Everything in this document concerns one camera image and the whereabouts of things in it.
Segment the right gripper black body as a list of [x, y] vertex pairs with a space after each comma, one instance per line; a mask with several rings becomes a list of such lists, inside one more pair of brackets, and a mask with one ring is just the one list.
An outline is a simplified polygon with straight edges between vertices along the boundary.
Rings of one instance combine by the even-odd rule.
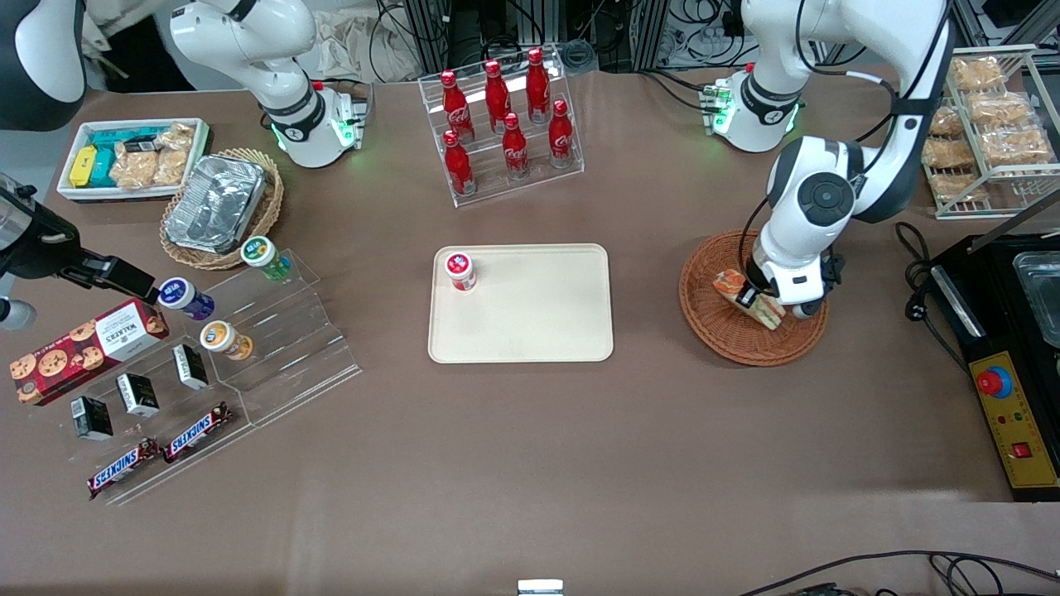
[[3, 275], [20, 279], [57, 276], [84, 282], [80, 230], [31, 196], [30, 189], [2, 192]]

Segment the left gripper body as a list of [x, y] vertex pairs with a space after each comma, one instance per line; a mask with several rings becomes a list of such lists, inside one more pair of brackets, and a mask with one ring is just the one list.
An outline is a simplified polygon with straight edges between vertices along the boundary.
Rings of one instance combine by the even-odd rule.
[[773, 262], [759, 267], [756, 260], [749, 259], [744, 271], [749, 279], [747, 283], [759, 295], [772, 296], [780, 305], [822, 308], [826, 295], [843, 282], [845, 264], [842, 255], [824, 252], [798, 268], [781, 267]]

